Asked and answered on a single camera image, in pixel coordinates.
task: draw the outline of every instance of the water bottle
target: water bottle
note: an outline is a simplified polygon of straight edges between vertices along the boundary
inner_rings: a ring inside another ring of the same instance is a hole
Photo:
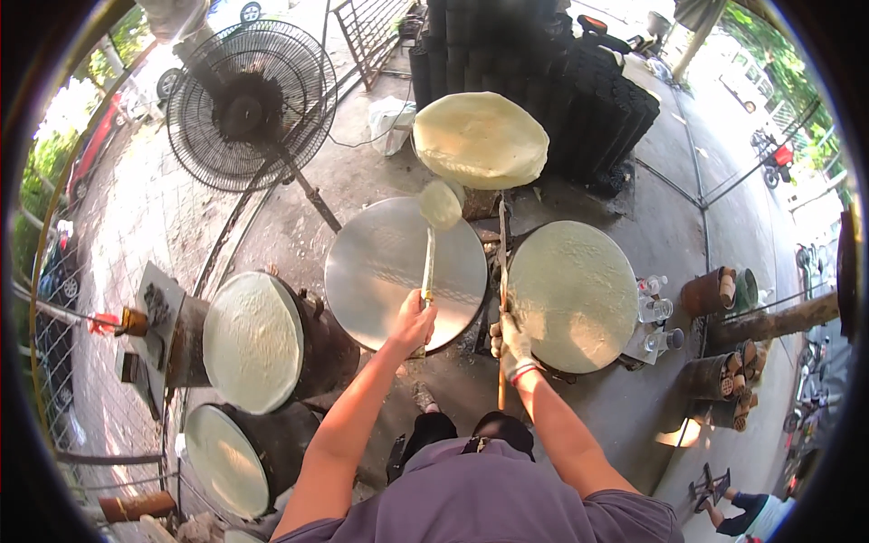
[[[666,284],[666,275],[649,275],[646,279],[637,281],[637,289],[640,296],[654,296],[660,292],[661,285]]]
[[[640,298],[640,322],[663,321],[673,314],[673,303],[667,298],[655,300],[650,296]]]
[[[684,343],[685,333],[682,332],[681,328],[676,328],[669,332],[652,332],[643,341],[643,345],[649,353],[666,351],[670,348],[680,349]]]

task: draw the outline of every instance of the person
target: person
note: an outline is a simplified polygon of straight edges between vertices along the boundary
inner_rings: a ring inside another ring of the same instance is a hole
[[[715,526],[716,532],[732,536],[745,534],[746,541],[749,540],[747,536],[761,541],[769,540],[796,504],[793,498],[782,501],[770,494],[746,494],[733,487],[728,487],[724,491],[724,497],[745,512],[732,519],[726,519],[709,498],[700,504],[700,510],[709,513],[709,520]]]
[[[573,409],[549,386],[531,342],[509,315],[492,326],[492,350],[519,391],[558,477],[535,463],[534,437],[514,417],[485,415],[459,438],[422,383],[401,473],[351,506],[356,468],[395,371],[428,343],[437,308],[410,293],[393,333],[323,418],[271,541],[684,541],[673,510],[640,494],[607,462]]]

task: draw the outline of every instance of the fan grille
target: fan grille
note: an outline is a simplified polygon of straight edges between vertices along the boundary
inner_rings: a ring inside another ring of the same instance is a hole
[[[263,104],[268,129],[257,137],[230,135],[221,122],[227,104],[240,96],[243,103],[276,102],[274,108]],[[185,63],[169,97],[169,144],[184,169],[210,187],[265,189],[290,175],[281,156],[299,169],[313,158],[336,104],[335,69],[310,34],[280,21],[237,24],[204,42]]]

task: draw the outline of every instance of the concrete floor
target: concrete floor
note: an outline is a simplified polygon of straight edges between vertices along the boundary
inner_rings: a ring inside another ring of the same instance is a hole
[[[697,178],[673,92],[654,79],[639,59],[629,57],[627,62],[626,76],[661,98],[660,117],[637,146],[636,155],[687,192],[696,194]],[[393,64],[399,70],[407,66],[404,57]],[[408,93],[408,83],[407,79],[382,76],[372,93],[353,91],[338,109],[332,136],[351,144],[369,139],[369,104],[389,95],[403,99]],[[752,158],[747,155],[751,153],[747,134],[753,130],[747,123],[747,115],[742,109],[741,116],[739,111],[722,111],[725,109],[722,106],[739,106],[729,95],[727,100],[732,104],[722,102],[723,98],[711,88],[703,100],[680,97],[695,145],[709,157],[700,159],[706,191],[733,172],[747,169]],[[734,135],[745,130],[744,137]],[[726,141],[722,141],[722,134],[728,134]],[[312,184],[321,188],[323,199],[342,222],[373,202],[414,195],[434,178],[407,144],[397,155],[383,157],[369,145],[347,149],[326,141],[304,171]],[[531,188],[516,190],[514,234],[559,219],[592,224],[619,243],[635,274],[666,275],[669,283],[661,295],[674,300],[686,281],[706,272],[699,210],[646,169],[637,168],[633,196],[627,199],[621,214],[556,179],[540,179],[535,186],[540,189],[540,200]],[[717,202],[708,214],[708,221],[713,266],[748,266],[757,275],[761,288],[775,288],[778,297],[795,292],[799,276],[787,239],[793,223],[758,176]],[[279,276],[292,287],[309,288],[322,295],[323,266],[333,239],[331,230],[297,186],[279,187],[239,249],[233,272],[275,264]],[[690,328],[689,320],[678,307],[668,323],[669,328],[676,326]],[[467,347],[474,336],[475,330],[471,329],[444,352],[423,362],[410,363],[400,372],[384,401],[363,458],[362,481],[375,488],[385,483],[383,470],[393,440],[411,431],[417,415],[409,392],[413,379],[428,384],[460,434],[468,434],[482,415],[495,409],[497,364],[492,359],[469,354]],[[748,432],[737,434],[720,429],[712,434],[708,447],[702,440],[699,447],[680,450],[676,455],[672,447],[655,442],[654,436],[673,431],[682,422],[687,400],[674,383],[687,353],[665,353],[656,365],[636,372],[613,364],[580,377],[573,385],[565,381],[552,383],[586,422],[613,466],[642,492],[654,493],[677,507],[680,518],[688,522],[687,529],[694,530],[692,533],[703,540],[711,530],[704,528],[701,521],[705,520],[685,511],[687,484],[699,474],[704,461],[711,461],[716,472],[732,468],[734,482],[747,490],[758,490],[766,484],[766,476],[760,472],[774,470],[778,461],[780,423],[793,386],[793,379],[787,379],[789,372],[793,376],[793,369],[787,367],[788,354],[793,355],[796,348],[792,343],[777,342],[771,354],[769,376],[760,388],[761,407],[753,412]],[[206,397],[209,395],[196,391],[191,407],[210,400]],[[522,416],[519,398],[512,389],[507,391],[507,411]],[[747,440],[754,443],[752,458],[740,454]]]

